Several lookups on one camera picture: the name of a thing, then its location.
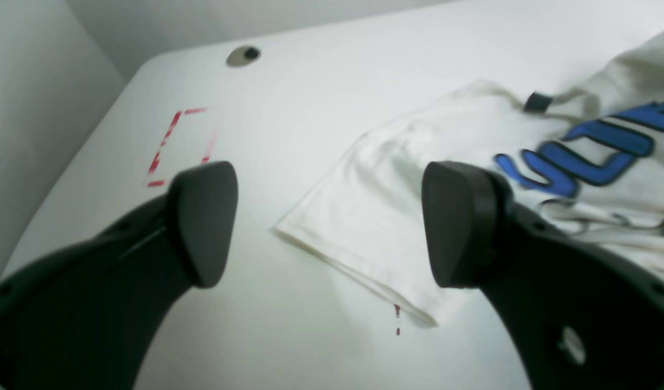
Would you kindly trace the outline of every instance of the white t-shirt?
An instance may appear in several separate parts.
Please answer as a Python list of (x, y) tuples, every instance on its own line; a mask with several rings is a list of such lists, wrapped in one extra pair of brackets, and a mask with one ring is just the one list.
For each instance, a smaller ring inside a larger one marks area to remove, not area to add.
[(502, 174), (572, 237), (664, 272), (664, 33), (545, 114), (480, 81), (369, 131), (275, 228), (437, 325), (465, 294), (429, 268), (421, 178), (443, 160)]

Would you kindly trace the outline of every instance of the white table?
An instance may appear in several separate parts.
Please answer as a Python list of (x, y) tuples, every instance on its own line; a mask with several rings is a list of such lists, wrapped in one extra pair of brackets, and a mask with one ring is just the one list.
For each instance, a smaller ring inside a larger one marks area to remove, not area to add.
[[(240, 186), (220, 284), (171, 309), (136, 388), (522, 389), (481, 294), (422, 329), (270, 227), (370, 128), (479, 77), (559, 92), (664, 29), (664, 0), (464, 1), (160, 55), (142, 67), (57, 182), (5, 274), (98, 233), (165, 191), (142, 183), (176, 111), (219, 117), (213, 160)], [(225, 66), (235, 47), (260, 60)]]

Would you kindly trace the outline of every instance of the table surface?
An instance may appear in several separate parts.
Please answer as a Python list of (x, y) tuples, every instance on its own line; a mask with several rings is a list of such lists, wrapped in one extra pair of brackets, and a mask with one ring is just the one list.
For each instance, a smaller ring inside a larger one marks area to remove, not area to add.
[[(664, 30), (664, 0), (470, 0), (159, 55), (117, 99), (12, 255), (94, 236), (165, 192), (147, 168), (176, 111), (218, 118), (212, 160), (238, 173), (226, 273), (171, 309), (135, 388), (478, 388), (529, 383), (498, 316), (473, 294), (421, 328), (270, 228), (365, 131), (475, 79), (560, 92)], [(225, 65), (241, 44), (262, 57)]]

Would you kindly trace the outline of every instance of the white wall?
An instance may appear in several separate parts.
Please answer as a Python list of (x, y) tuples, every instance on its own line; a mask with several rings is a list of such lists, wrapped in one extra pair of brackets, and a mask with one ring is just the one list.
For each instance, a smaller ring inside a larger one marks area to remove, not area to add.
[(0, 274), (126, 82), (56, 0), (0, 0)]
[(126, 79), (166, 51), (448, 0), (67, 0)]

